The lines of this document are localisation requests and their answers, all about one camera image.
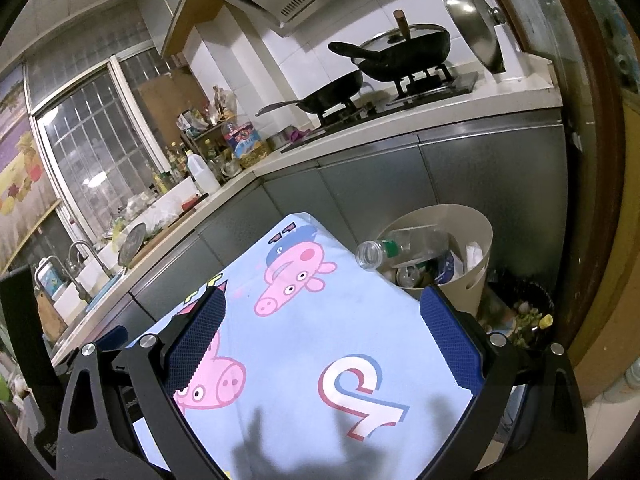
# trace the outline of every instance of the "blue gripper pad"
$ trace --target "blue gripper pad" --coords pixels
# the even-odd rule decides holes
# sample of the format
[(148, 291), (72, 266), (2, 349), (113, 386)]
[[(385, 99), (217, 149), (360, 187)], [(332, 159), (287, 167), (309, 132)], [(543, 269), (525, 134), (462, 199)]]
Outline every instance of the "blue gripper pad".
[(458, 386), (476, 396), (484, 385), (482, 357), (447, 303), (434, 286), (429, 286), (420, 297), (420, 315)]
[(172, 395), (174, 391), (187, 387), (225, 318), (225, 293), (215, 286), (210, 291), (198, 300), (191, 313), (180, 314), (190, 315), (191, 320), (166, 358), (167, 377), (164, 387)]

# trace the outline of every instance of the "wok handle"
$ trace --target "wok handle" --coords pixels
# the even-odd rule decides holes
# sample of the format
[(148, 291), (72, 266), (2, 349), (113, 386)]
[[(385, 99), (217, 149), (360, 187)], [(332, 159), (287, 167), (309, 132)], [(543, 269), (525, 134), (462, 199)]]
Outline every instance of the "wok handle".
[(394, 18), (396, 19), (396, 23), (398, 24), (402, 37), (406, 40), (410, 40), (411, 30), (409, 29), (409, 24), (406, 22), (404, 12), (402, 12), (401, 9), (394, 10)]
[(354, 44), (343, 43), (341, 41), (332, 41), (327, 45), (327, 48), (338, 56), (352, 58), (361, 57), (362, 59), (369, 59), (371, 61), (382, 61), (383, 59), (385, 59), (384, 54), (382, 54), (381, 52), (366, 50), (364, 48), (360, 48), (359, 46), (355, 46)]
[(264, 108), (260, 108), (258, 110), (258, 113), (255, 115), (256, 117), (261, 116), (262, 114), (265, 114), (267, 112), (273, 112), (274, 110), (277, 110), (278, 108), (282, 108), (283, 106), (287, 106), (287, 105), (297, 105), (300, 102), (300, 99), (296, 99), (295, 101), (282, 101), (279, 103), (273, 103), (270, 105), (266, 105)]

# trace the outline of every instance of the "white countertop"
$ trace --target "white countertop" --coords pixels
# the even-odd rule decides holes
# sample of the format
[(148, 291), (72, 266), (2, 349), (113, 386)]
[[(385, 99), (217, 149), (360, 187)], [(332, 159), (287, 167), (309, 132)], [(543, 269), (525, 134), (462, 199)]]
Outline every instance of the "white countertop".
[(287, 153), (271, 153), (250, 169), (244, 170), (227, 182), (218, 192), (201, 202), (195, 213), (189, 216), (179, 228), (172, 231), (133, 269), (128, 270), (78, 324), (53, 357), (52, 362), (57, 364), (72, 348), (81, 345), (90, 336), (100, 320), (165, 254), (220, 206), (258, 177), (330, 153), (434, 126), (526, 110), (561, 107), (562, 99), (558, 86), (554, 84), (551, 63), (537, 56), (527, 55), (527, 57), (533, 72), (524, 78), (501, 82), (487, 81), (481, 78), (471, 94), (371, 120), (315, 140)]

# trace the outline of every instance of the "peppa pig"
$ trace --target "peppa pig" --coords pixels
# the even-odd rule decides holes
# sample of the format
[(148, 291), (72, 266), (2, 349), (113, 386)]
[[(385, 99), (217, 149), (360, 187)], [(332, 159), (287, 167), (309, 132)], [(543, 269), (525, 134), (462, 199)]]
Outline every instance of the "peppa pig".
[(317, 274), (334, 272), (337, 265), (324, 261), (324, 249), (314, 241), (316, 229), (299, 228), (285, 236), (267, 256), (264, 281), (269, 285), (258, 299), (254, 312), (261, 317), (280, 310), (301, 290), (319, 292), (324, 281)]
[(217, 357), (219, 346), (220, 332), (216, 332), (188, 386), (174, 393), (182, 414), (187, 408), (224, 408), (242, 393), (246, 379), (244, 365), (235, 359)]

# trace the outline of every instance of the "beige trash bin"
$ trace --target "beige trash bin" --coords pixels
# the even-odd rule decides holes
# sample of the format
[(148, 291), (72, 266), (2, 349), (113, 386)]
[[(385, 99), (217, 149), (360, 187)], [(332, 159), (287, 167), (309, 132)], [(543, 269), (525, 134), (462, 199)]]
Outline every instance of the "beige trash bin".
[[(458, 204), (440, 204), (407, 213), (388, 225), (378, 238), (384, 237), (393, 229), (430, 224), (437, 224), (452, 235), (458, 245), (458, 254), (460, 255), (465, 255), (466, 245), (471, 242), (478, 243), (482, 249), (482, 260), (478, 265), (458, 279), (440, 286), (440, 290), (456, 309), (475, 316), (482, 296), (491, 243), (494, 238), (491, 224), (486, 216), (471, 207)], [(381, 267), (378, 270), (383, 272), (386, 269)], [(423, 291), (422, 288), (401, 288), (416, 299), (420, 299)]]

